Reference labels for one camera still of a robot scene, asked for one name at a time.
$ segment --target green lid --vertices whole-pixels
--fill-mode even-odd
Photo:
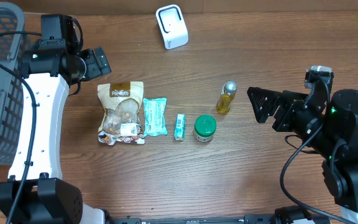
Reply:
[[[201,137],[210,137],[216,131],[216,121],[210,115],[201,115],[194,124],[194,129]]]

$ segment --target silver bottle cap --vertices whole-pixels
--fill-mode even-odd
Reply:
[[[235,81],[230,80],[226,84],[224,84],[223,91],[229,94],[235,94],[237,91],[237,84]]]

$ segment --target yellow liquid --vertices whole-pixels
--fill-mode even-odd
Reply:
[[[234,99],[234,95],[223,93],[216,103],[216,111],[221,114],[227,114],[230,110],[231,101]]]

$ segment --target bottle cap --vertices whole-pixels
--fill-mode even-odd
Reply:
[[[223,92],[235,94],[237,91],[237,84],[235,81],[230,80],[226,84],[224,84]]]
[[[202,137],[210,137],[216,131],[216,121],[210,115],[201,115],[194,125],[196,133]]]

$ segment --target jar with green lid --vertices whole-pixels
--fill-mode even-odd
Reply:
[[[194,137],[200,142],[208,142],[216,131],[216,121],[210,115],[201,115],[194,124]]]

